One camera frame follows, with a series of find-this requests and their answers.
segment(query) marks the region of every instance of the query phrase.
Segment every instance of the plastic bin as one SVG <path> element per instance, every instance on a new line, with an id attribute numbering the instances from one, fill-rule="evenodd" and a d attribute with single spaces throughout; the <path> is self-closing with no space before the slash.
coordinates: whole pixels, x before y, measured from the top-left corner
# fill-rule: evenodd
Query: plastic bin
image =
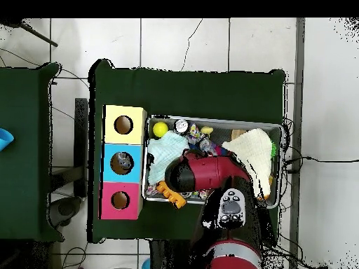
<path id="1" fill-rule="evenodd" d="M 252 122 L 240 122 L 235 120 L 213 120 L 208 118 L 187 118 L 184 116 L 151 116 L 147 119 L 147 140 L 145 141 L 144 148 L 144 170 L 142 177 L 142 196 L 146 200 L 169 202 L 162 194 L 147 195 L 148 186 L 148 174 L 149 174 L 149 157 L 147 155 L 147 147 L 149 140 L 154 138 L 153 126 L 159 121 L 163 121 L 168 125 L 170 130 L 173 129 L 173 123 L 178 119 L 185 119 L 188 122 L 195 123 L 199 129 L 203 126 L 213 127 L 213 132 L 210 135 L 210 139 L 219 145 L 223 142 L 231 141 L 231 132 L 233 129 L 251 130 L 255 128 L 261 128 L 271 138 L 272 142 L 276 144 L 277 151 L 276 156 L 272 159 L 271 174 L 273 181 L 271 185 L 271 194 L 267 200 L 261 200 L 266 208 L 271 209 L 278 206 L 280 197 L 280 183 L 282 176 L 282 167 L 284 161 L 283 144 L 285 141 L 285 131 L 282 125 L 268 124 L 268 123 L 252 123 Z M 189 204 L 204 204 L 205 200 L 199 198 L 187 198 Z"/>

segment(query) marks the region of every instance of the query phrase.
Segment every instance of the green table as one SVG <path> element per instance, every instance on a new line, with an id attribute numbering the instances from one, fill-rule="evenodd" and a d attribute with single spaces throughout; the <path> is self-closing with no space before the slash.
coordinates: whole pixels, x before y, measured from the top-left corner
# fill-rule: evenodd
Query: green table
<path id="1" fill-rule="evenodd" d="M 48 222 L 49 83 L 58 64 L 0 68 L 0 127 L 15 140 L 0 151 L 0 238 L 62 241 Z"/>
<path id="2" fill-rule="evenodd" d="M 148 114 L 217 118 L 281 124 L 282 70 L 270 74 L 173 72 L 115 69 L 98 60 L 90 69 L 89 213 L 88 239 L 154 238 L 188 240 L 193 235 L 200 205 L 175 210 L 170 203 L 144 201 L 136 221 L 99 220 L 102 107 L 104 104 L 140 106 Z M 270 211 L 278 224 L 278 208 Z"/>

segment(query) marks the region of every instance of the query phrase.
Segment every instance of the pink box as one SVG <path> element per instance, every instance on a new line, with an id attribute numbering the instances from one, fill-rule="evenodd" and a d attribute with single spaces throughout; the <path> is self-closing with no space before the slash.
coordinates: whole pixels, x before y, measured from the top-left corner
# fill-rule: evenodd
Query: pink box
<path id="1" fill-rule="evenodd" d="M 137 220 L 142 208 L 140 184 L 104 182 L 102 189 L 102 205 L 100 219 L 102 220 Z M 117 209 L 112 204 L 112 196 L 116 192 L 123 192 L 128 196 L 126 208 Z"/>

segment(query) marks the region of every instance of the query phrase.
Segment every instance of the green toy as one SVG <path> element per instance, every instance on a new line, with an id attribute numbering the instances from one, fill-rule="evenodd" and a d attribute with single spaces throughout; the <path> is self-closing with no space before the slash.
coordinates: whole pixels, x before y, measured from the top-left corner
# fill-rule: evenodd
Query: green toy
<path id="1" fill-rule="evenodd" d="M 271 158 L 274 158 L 274 156 L 276 155 L 276 151 L 277 151 L 277 146 L 274 142 L 272 142 Z"/>

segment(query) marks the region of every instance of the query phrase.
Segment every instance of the orange toy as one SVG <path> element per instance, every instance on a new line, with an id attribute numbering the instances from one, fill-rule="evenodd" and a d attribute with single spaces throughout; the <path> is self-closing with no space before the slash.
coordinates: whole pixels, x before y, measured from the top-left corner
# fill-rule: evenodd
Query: orange toy
<path id="1" fill-rule="evenodd" d="M 168 198 L 171 203 L 174 203 L 177 208 L 181 208 L 187 203 L 187 201 L 179 193 L 168 188 L 164 181 L 160 181 L 156 189 L 158 192 L 162 193 L 163 196 Z"/>

